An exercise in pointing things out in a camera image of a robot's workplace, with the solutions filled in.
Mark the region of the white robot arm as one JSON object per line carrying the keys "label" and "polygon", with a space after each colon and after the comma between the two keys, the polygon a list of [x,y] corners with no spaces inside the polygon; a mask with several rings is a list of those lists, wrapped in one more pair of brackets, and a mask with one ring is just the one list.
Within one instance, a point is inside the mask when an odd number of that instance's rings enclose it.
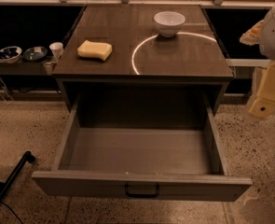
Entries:
{"label": "white robot arm", "polygon": [[270,59],[248,109],[252,117],[265,119],[275,110],[275,5],[262,21],[241,36],[240,42],[249,46],[258,44],[260,53]]}

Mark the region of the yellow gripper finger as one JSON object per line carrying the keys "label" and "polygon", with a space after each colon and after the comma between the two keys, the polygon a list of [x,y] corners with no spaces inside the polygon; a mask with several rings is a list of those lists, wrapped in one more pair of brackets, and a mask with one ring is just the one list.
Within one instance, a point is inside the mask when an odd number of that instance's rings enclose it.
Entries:
{"label": "yellow gripper finger", "polygon": [[266,119],[275,110],[275,61],[263,71],[254,100],[248,110],[252,117]]}
{"label": "yellow gripper finger", "polygon": [[257,22],[252,28],[245,32],[241,36],[240,42],[248,46],[257,45],[259,43],[263,22],[263,20]]}

